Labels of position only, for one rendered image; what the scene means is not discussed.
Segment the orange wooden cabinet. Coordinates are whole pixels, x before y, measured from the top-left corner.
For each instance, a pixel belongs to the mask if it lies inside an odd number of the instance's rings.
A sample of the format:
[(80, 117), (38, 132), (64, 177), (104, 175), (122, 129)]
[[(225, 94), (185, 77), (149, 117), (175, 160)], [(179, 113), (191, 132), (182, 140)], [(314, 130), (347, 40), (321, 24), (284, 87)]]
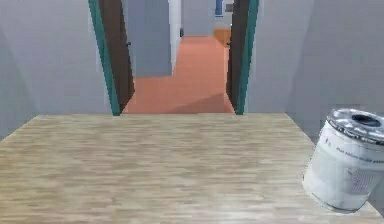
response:
[(231, 41), (231, 29), (230, 28), (215, 28), (214, 29), (214, 37), (224, 46), (227, 42)]

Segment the white round bin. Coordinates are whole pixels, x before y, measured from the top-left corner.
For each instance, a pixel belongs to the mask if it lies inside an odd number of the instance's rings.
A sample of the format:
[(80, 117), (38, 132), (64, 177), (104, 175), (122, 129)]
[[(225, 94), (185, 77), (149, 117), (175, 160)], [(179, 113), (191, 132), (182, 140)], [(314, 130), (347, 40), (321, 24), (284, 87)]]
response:
[(353, 109), (328, 114), (303, 173), (306, 193), (320, 205), (354, 213), (384, 182), (384, 117)]

